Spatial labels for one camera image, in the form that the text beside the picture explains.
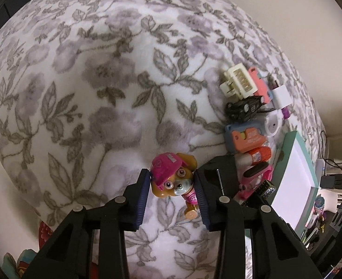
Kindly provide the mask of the orange glue stick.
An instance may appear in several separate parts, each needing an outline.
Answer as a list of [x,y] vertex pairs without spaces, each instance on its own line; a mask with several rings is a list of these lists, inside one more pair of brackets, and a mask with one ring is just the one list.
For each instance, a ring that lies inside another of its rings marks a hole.
[[244,168],[248,166],[253,166],[261,162],[267,162],[272,156],[271,148],[266,146],[261,146],[246,153],[236,154],[235,161],[239,168]]

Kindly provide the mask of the large orange blue carrot knife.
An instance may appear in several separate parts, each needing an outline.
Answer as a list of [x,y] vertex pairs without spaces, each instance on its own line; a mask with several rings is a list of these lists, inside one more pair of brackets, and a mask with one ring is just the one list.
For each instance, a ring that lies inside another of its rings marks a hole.
[[233,154],[246,153],[268,141],[267,136],[262,133],[260,123],[255,120],[227,125],[224,139],[227,150]]

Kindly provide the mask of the Skye puppy toy figure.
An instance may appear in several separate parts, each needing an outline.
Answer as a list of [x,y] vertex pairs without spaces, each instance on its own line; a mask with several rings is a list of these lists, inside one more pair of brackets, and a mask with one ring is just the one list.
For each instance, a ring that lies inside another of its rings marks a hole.
[[198,162],[193,155],[163,153],[151,162],[151,190],[158,198],[181,196],[186,204],[184,215],[193,220],[198,216],[199,204],[194,189],[193,174]]

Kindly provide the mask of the purple lighter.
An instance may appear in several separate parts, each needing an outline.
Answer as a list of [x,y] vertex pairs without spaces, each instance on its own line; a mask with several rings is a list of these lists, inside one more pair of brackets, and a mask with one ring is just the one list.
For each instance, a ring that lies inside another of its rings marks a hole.
[[290,113],[290,111],[289,111],[289,109],[287,107],[282,108],[282,114],[283,114],[283,118],[285,120],[290,118],[290,115],[291,115],[291,113]]

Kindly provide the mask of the black toy car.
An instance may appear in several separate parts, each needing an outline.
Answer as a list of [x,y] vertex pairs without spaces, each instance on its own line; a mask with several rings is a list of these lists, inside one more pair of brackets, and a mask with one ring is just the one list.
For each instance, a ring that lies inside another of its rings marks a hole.
[[251,120],[264,105],[263,96],[250,96],[225,105],[225,115],[231,122],[244,123]]

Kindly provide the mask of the white charger cube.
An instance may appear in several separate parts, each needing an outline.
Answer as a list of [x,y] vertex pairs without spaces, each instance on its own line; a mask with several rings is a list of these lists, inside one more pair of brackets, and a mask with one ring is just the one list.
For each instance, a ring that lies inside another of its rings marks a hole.
[[285,85],[278,86],[271,90],[273,95],[273,105],[276,109],[281,110],[292,104],[292,98]]

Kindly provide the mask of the small orange blue carrot knife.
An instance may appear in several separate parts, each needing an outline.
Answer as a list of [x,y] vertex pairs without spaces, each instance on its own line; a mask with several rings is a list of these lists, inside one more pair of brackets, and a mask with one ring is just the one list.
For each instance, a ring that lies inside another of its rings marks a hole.
[[257,91],[254,92],[254,96],[261,96],[264,104],[268,104],[272,100],[272,94],[268,87],[268,85],[264,82],[263,79],[259,77],[258,71],[255,67],[250,67],[248,69],[251,79],[255,83],[257,87]]

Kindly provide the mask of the cream plastic hair claw clip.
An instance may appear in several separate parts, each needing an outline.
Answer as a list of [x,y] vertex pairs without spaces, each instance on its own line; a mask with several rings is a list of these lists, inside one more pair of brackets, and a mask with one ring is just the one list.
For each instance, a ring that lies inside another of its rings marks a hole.
[[226,98],[236,95],[240,100],[252,96],[257,90],[254,80],[244,64],[240,63],[223,73],[220,89]]

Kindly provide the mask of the silver black hair comb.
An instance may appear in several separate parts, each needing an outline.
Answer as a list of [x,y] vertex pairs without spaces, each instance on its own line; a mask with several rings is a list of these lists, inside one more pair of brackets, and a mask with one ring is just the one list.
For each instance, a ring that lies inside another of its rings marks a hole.
[[258,187],[259,197],[266,200],[276,190],[275,185],[269,180],[264,180]]

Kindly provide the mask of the blue round cartoon toy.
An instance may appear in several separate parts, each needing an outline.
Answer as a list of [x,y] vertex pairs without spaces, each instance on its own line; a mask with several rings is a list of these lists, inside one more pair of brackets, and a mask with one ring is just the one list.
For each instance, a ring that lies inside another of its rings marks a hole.
[[315,198],[315,202],[314,202],[314,208],[313,208],[314,214],[319,215],[323,213],[324,207],[325,207],[325,199],[323,196],[318,195]]

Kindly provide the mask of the teal white cardboard box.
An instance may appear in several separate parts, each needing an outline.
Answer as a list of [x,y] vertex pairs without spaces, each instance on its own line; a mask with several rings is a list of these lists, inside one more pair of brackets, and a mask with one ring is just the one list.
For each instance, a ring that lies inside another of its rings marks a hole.
[[319,180],[305,142],[297,131],[285,135],[272,183],[276,190],[268,202],[296,235],[302,237],[314,206]]

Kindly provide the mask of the black router box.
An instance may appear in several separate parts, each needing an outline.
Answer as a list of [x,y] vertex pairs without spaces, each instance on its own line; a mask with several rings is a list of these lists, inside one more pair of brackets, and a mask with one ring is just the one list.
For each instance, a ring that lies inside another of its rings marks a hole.
[[323,189],[342,189],[342,174],[322,176],[320,187]]

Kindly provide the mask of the floral fleece blanket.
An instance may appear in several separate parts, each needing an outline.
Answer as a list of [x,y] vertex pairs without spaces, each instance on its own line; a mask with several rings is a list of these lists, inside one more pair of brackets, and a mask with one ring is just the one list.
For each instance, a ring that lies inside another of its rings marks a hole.
[[229,0],[31,0],[0,28],[0,162],[55,229],[104,205],[165,152],[227,154],[224,73],[243,65],[290,95],[286,133],[315,161],[320,116],[295,66]]

